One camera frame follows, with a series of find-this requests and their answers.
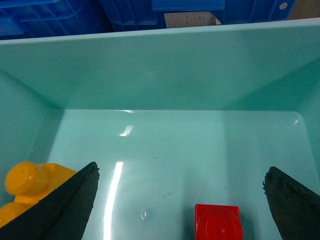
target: blue plastic crate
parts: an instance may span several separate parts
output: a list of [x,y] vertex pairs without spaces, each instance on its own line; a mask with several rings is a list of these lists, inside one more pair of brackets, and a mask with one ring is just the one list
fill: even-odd
[[[222,24],[286,20],[296,0],[99,0],[116,32],[167,28],[165,14],[212,13]],[[182,15],[182,21],[190,16]]]
[[96,0],[0,1],[0,40],[111,31]]

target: sticker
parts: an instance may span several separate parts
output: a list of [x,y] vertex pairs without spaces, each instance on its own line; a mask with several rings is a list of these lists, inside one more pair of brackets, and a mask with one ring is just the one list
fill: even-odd
[[279,6],[280,10],[286,9],[288,7],[288,3],[284,2]]
[[220,25],[209,11],[175,12],[164,14],[167,29]]

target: teal plastic bin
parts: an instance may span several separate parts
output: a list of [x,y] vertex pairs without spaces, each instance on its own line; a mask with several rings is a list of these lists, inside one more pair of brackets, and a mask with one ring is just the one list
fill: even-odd
[[193,240],[195,204],[281,240],[269,167],[320,193],[319,39],[302,20],[1,41],[0,203],[19,162],[95,161],[84,240]]

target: red toy block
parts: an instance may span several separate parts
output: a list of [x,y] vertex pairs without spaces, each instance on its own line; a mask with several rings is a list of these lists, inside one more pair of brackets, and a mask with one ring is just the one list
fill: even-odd
[[195,205],[195,240],[243,240],[238,206]]

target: water droplet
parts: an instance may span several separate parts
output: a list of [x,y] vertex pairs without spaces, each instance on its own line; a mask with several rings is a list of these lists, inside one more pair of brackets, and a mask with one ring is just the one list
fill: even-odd
[[140,214],[143,221],[148,221],[152,217],[152,211],[150,208],[144,208]]

